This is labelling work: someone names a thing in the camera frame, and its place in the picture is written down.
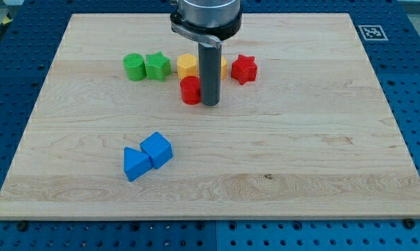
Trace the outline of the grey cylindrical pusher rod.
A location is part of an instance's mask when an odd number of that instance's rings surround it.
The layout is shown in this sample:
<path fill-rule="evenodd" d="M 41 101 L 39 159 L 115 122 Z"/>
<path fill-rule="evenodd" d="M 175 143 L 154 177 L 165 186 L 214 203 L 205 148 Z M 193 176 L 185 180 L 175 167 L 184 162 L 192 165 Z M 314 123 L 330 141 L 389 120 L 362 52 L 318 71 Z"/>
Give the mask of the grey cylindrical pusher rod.
<path fill-rule="evenodd" d="M 206 106 L 214 106 L 220 100 L 221 48 L 205 43 L 198 44 L 200 97 Z"/>

